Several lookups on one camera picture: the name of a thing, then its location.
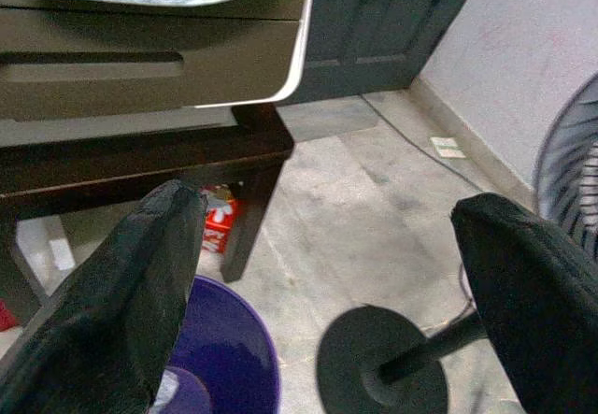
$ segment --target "purple bucket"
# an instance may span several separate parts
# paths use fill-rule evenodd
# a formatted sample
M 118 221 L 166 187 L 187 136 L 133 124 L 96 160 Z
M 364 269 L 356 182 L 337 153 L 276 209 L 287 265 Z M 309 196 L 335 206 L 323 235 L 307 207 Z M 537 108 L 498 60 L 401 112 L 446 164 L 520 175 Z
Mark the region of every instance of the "purple bucket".
M 272 339 L 255 310 L 215 280 L 193 281 L 168 366 L 179 385 L 162 414 L 278 412 L 280 382 Z

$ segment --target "white wall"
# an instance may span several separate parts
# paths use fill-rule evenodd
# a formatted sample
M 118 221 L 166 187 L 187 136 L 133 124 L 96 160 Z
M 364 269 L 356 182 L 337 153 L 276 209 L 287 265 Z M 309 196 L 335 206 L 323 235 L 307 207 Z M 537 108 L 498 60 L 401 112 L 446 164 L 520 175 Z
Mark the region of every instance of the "white wall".
M 421 72 L 527 183 L 545 135 L 598 71 L 598 0 L 468 0 Z

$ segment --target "printer drawer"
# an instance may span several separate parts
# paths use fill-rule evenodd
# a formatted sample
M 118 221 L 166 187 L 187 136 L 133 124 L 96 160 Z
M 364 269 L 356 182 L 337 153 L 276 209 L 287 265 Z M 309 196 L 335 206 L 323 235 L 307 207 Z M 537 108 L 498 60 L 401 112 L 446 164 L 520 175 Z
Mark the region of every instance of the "printer drawer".
M 81 0 L 0 0 L 0 7 L 268 20 L 300 20 L 303 4 L 304 0 L 232 0 L 201 7 L 144 7 Z
M 271 97 L 287 80 L 299 24 L 0 8 L 0 118 Z

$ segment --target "gray floor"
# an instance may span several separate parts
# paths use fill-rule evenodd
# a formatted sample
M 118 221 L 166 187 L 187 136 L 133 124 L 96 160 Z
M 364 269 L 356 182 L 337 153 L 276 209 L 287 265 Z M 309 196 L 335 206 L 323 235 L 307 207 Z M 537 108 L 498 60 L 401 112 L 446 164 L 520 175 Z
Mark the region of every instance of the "gray floor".
M 386 120 L 361 97 L 280 110 L 299 143 L 285 165 L 248 270 L 231 285 L 258 310 L 275 340 L 282 414 L 323 412 L 315 354 L 328 324 L 345 310 L 362 304 L 388 307 L 429 335 L 465 303 L 449 213 L 458 199 L 477 190 L 407 143 L 387 122 L 435 154 L 429 137 L 443 133 L 408 93 L 366 98 Z M 445 163 L 482 189 L 493 189 L 470 160 Z M 127 208 L 64 218 L 78 261 Z M 204 252 L 198 272 L 220 278 L 218 261 Z M 516 399 L 488 341 L 451 355 L 443 365 L 453 414 L 491 412 L 501 401 Z

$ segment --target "wall baseboard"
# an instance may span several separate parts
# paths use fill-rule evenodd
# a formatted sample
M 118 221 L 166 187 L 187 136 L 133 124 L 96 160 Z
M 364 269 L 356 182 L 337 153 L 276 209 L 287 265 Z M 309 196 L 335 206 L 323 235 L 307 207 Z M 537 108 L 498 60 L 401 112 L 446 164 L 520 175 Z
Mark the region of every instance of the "wall baseboard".
M 436 93 L 429 82 L 417 77 L 411 83 L 409 92 L 414 102 L 432 120 L 457 139 L 468 157 L 491 178 L 505 196 L 535 210 L 534 188 L 503 162 L 479 134 Z

